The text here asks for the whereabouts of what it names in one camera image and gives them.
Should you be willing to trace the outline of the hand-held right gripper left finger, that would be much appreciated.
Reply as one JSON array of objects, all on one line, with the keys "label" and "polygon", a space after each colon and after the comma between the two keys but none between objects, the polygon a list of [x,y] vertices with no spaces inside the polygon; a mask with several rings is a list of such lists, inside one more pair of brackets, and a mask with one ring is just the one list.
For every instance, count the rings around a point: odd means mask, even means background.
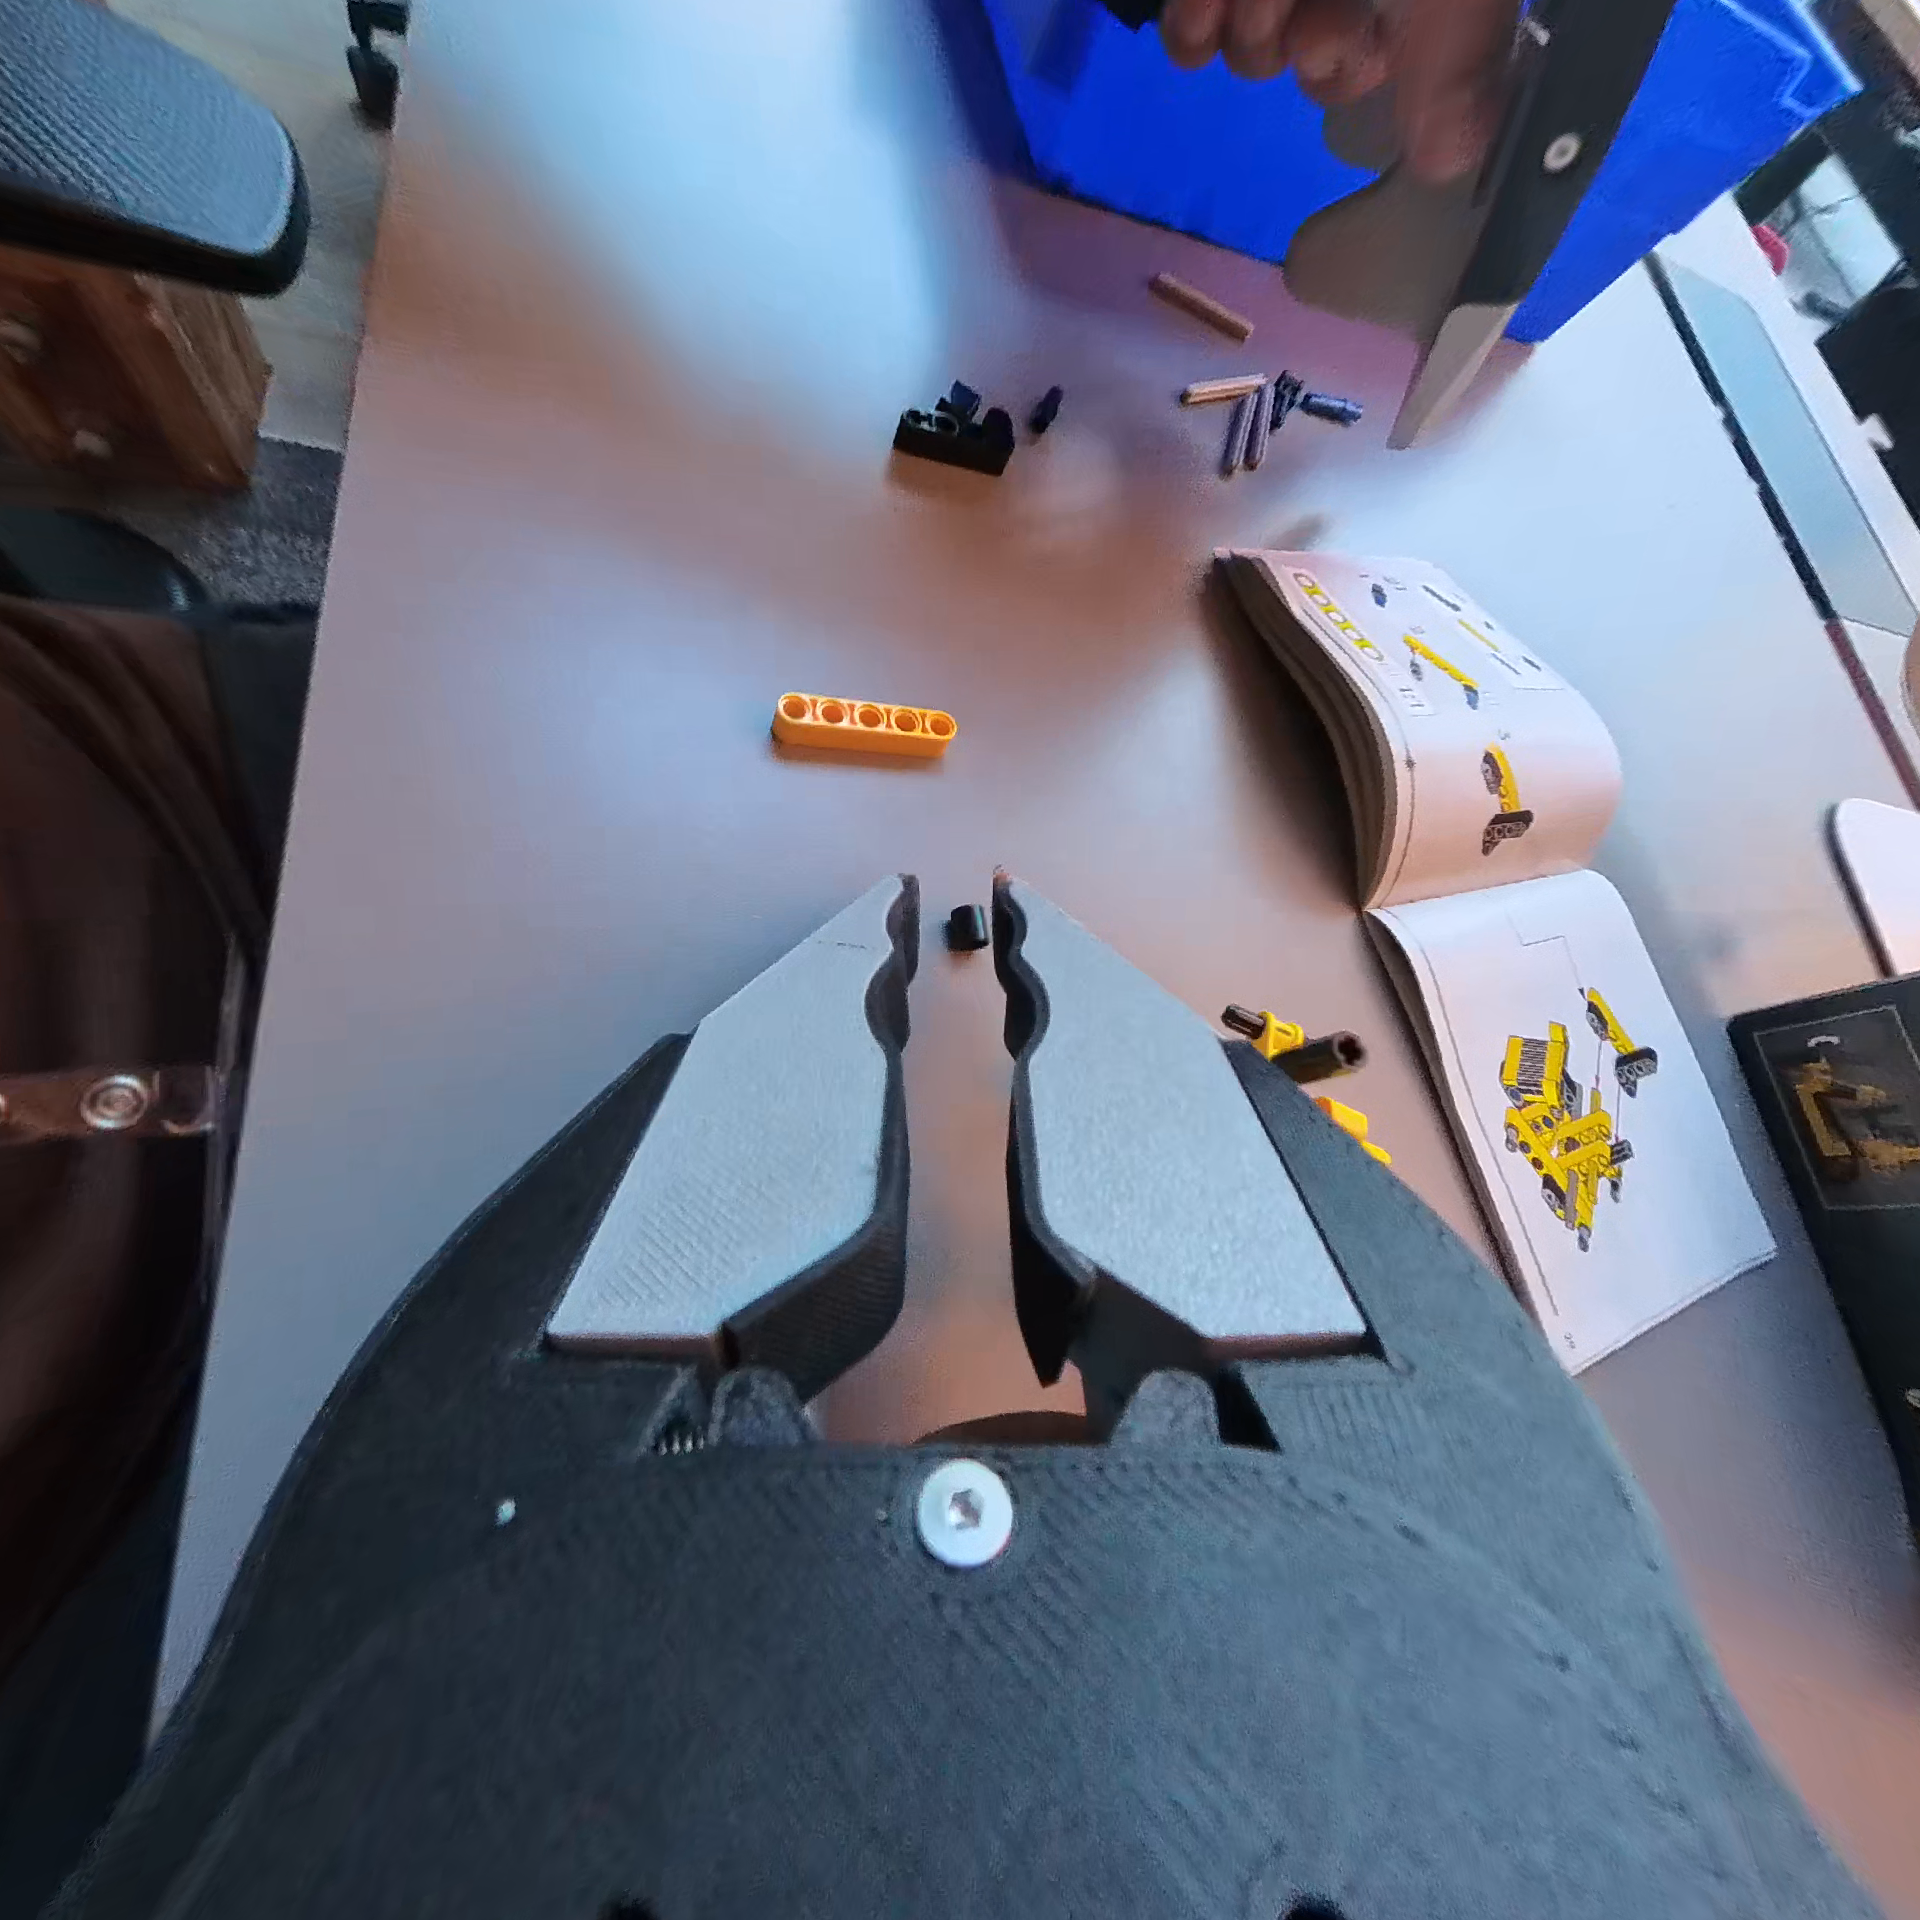
[{"label": "hand-held right gripper left finger", "polygon": [[903,1054],[921,887],[894,873],[686,1038],[545,1324],[555,1353],[775,1373],[817,1401],[906,1300]]}]

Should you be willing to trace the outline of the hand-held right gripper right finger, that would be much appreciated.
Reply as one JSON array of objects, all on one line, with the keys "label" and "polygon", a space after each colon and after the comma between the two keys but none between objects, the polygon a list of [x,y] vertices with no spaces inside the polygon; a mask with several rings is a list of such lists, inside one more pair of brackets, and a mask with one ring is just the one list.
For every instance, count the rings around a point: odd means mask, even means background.
[{"label": "hand-held right gripper right finger", "polygon": [[1348,1358],[1369,1326],[1223,1040],[1027,880],[991,885],[1015,1319],[1045,1385]]}]

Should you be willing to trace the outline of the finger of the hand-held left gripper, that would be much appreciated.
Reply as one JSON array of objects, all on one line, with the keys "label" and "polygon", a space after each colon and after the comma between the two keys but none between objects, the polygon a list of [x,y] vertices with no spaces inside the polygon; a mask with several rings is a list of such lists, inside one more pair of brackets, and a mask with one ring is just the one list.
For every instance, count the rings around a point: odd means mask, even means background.
[{"label": "finger of the hand-held left gripper", "polygon": [[1459,404],[1519,305],[1501,195],[1393,166],[1309,214],[1286,244],[1286,291],[1418,350],[1388,446],[1414,448]]}]

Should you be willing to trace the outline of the yellow lego vehicle model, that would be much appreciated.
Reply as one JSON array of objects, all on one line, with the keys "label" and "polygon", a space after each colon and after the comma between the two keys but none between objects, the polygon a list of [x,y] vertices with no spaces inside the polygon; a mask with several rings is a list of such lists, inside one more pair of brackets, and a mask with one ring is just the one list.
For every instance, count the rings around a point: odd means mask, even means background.
[{"label": "yellow lego vehicle model", "polygon": [[[1257,1013],[1236,1004],[1228,1004],[1220,1009],[1220,1024],[1298,1087],[1329,1083],[1367,1063],[1367,1047],[1347,1029],[1309,1036],[1297,1021],[1284,1021],[1274,1013]],[[1313,1094],[1313,1103],[1341,1134],[1356,1140],[1373,1163],[1393,1167],[1393,1156],[1372,1139],[1372,1123],[1364,1113],[1329,1093]]]}]

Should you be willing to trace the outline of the yellow lego beam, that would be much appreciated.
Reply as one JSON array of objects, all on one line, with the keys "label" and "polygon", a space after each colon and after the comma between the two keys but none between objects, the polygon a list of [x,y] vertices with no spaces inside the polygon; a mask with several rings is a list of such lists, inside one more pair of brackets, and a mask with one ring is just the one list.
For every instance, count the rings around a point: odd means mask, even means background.
[{"label": "yellow lego beam", "polygon": [[788,691],[775,700],[772,740],[811,751],[938,760],[958,739],[943,708]]}]

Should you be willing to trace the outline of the black lego connector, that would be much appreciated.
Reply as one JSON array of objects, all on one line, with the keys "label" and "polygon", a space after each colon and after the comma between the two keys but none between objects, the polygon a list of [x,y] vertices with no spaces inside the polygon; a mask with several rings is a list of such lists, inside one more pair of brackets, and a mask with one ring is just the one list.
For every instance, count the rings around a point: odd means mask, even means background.
[{"label": "black lego connector", "polygon": [[894,449],[965,473],[1002,478],[1017,448],[1015,421],[980,390],[955,379],[933,407],[907,407],[895,421]]}]

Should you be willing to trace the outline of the lego instruction booklet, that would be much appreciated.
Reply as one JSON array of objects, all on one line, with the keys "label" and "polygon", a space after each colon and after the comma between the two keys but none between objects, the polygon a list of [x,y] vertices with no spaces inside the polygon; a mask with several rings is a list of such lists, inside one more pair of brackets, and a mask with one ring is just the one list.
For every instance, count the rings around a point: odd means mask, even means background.
[{"label": "lego instruction booklet", "polygon": [[1505,1269],[1577,1376],[1774,1259],[1710,1079],[1594,855],[1595,708],[1437,567],[1219,548],[1333,743],[1358,905]]}]

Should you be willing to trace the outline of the black lego box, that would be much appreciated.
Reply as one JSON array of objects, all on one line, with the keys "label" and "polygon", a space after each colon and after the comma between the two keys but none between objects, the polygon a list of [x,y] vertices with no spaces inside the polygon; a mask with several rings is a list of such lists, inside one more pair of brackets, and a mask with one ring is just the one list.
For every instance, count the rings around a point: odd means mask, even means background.
[{"label": "black lego box", "polygon": [[1729,1021],[1918,1527],[1918,974]]}]

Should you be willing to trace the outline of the person's left hand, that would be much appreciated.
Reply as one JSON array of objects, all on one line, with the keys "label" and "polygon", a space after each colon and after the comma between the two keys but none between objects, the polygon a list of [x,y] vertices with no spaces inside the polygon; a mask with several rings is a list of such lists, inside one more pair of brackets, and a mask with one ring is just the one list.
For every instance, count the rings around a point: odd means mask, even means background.
[{"label": "person's left hand", "polygon": [[1220,59],[1244,80],[1291,72],[1321,105],[1393,89],[1398,160],[1436,184],[1475,171],[1494,142],[1517,24],[1516,3],[1165,3],[1158,12],[1175,63]]}]

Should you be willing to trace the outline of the blue plastic bin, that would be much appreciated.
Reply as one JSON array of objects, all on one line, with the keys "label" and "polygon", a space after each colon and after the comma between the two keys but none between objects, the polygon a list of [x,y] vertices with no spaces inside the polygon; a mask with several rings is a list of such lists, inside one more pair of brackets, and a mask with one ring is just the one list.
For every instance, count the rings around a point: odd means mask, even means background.
[{"label": "blue plastic bin", "polygon": [[[1154,33],[1092,3],[975,9],[1050,190],[1281,262],[1309,212],[1381,171],[1329,148],[1324,111],[1297,80],[1181,71]],[[1802,5],[1676,5],[1595,184],[1507,336],[1545,342],[1859,89]]]}]

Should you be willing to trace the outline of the white rounded board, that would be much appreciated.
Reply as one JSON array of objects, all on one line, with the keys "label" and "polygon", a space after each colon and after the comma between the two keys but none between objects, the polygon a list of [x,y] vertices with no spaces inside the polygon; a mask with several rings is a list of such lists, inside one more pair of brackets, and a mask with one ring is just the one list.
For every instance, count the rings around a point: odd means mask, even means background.
[{"label": "white rounded board", "polygon": [[1918,811],[1841,799],[1831,807],[1828,838],[1882,972],[1918,974]]}]

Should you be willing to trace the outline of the black chair caster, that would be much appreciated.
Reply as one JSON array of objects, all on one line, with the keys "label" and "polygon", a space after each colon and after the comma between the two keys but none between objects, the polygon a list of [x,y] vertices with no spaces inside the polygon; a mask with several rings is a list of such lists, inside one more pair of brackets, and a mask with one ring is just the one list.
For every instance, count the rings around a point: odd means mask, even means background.
[{"label": "black chair caster", "polygon": [[394,128],[401,92],[401,65],[385,51],[385,38],[402,41],[412,22],[409,3],[345,3],[349,43],[345,61],[354,105],[366,126]]}]

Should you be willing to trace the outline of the black office chair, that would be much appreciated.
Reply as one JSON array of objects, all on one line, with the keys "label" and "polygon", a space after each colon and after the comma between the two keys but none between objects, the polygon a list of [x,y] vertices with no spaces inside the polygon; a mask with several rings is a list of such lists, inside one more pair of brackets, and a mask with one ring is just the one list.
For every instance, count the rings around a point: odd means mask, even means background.
[{"label": "black office chair", "polygon": [[2,241],[278,297],[308,195],[278,116],[171,41],[83,3],[2,5]]}]

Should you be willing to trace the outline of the wooden post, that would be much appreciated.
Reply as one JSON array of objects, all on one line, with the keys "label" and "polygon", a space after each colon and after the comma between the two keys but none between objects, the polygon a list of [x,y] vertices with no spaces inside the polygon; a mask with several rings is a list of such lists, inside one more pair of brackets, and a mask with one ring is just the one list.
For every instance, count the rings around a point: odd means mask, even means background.
[{"label": "wooden post", "polygon": [[2,446],[109,485],[246,488],[273,383],[236,294],[2,248]]}]

